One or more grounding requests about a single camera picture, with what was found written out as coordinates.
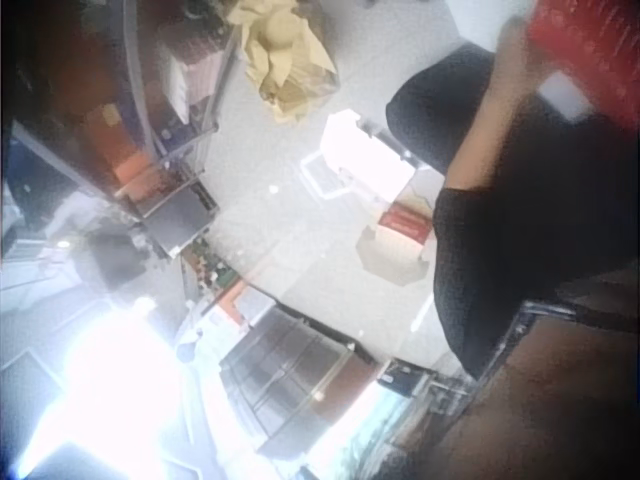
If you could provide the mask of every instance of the tile floor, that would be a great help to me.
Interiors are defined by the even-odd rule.
[[[320,3],[341,88],[299,123],[277,124],[236,62],[220,132],[200,147],[203,181],[221,207],[209,240],[248,281],[374,355],[444,368],[451,355],[430,298],[433,268],[404,288],[365,271],[355,243],[376,219],[352,194],[314,197],[299,163],[318,150],[331,113],[351,108],[386,126],[385,106],[400,86],[462,40],[444,0]],[[427,170],[415,182],[433,204],[442,177]]]

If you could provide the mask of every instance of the person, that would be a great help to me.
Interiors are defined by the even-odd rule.
[[[552,67],[523,21],[505,25],[493,62],[474,48],[409,80],[387,120],[446,173],[435,304],[477,378],[523,300],[637,258],[638,152],[635,132],[598,114],[572,125],[532,95]]]

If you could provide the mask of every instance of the brown paper bag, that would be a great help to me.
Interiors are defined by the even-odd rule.
[[[247,76],[277,121],[299,120],[338,89],[319,28],[309,24],[318,15],[295,0],[239,0],[227,16],[242,27]]]

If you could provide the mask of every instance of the hand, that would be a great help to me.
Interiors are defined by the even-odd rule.
[[[513,18],[500,32],[487,94],[515,109],[538,89],[552,70],[543,52],[529,41],[526,23]]]

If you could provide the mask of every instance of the black sleeve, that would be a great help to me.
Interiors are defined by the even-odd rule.
[[[500,253],[490,190],[444,189],[436,203],[435,304],[451,350],[478,377],[511,322],[517,299]]]

